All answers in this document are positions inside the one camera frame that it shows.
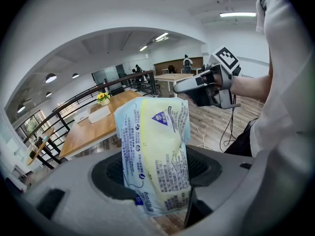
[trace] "black pants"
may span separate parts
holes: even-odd
[[[248,128],[242,134],[240,134],[231,144],[231,146],[227,148],[225,153],[252,157],[250,132],[251,129]]]

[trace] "human arm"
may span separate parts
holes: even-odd
[[[268,75],[259,78],[232,77],[231,93],[235,95],[254,98],[265,102],[269,95],[273,77],[273,66],[269,50]]]

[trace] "white table leg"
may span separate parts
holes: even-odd
[[[173,87],[176,85],[176,81],[174,81],[173,82]],[[176,98],[177,97],[177,94],[176,93],[174,93],[174,98]]]

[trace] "wooden tabletop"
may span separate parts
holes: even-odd
[[[43,138],[45,138],[45,136],[48,136],[48,139],[49,139],[53,135],[54,131],[55,131],[54,128],[51,127],[45,133],[43,133]],[[30,165],[37,158],[38,154],[42,151],[48,139],[46,139],[46,141],[44,141],[43,139],[43,142],[40,145],[39,149],[37,150],[33,159],[31,159],[30,157],[28,158],[28,165]]]
[[[108,108],[111,113],[110,115],[95,123],[91,123],[89,118],[86,118],[79,123],[74,122],[63,144],[63,148],[61,150],[59,158],[68,156],[75,151],[84,148],[89,144],[92,144],[93,142],[115,132],[115,110],[137,97],[142,97],[142,95],[132,90],[119,93],[109,99],[110,103],[108,104]],[[101,107],[101,105],[95,105],[94,107],[92,107],[91,113],[100,109]]]
[[[169,80],[169,81],[177,81],[177,80],[184,80],[187,78],[192,77],[193,74],[186,74],[186,73],[166,73],[163,75],[154,76],[155,80]]]

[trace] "blue and yellow package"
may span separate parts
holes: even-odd
[[[190,184],[185,143],[190,140],[188,102],[179,98],[136,98],[115,113],[122,139],[125,187],[149,216],[187,207]]]

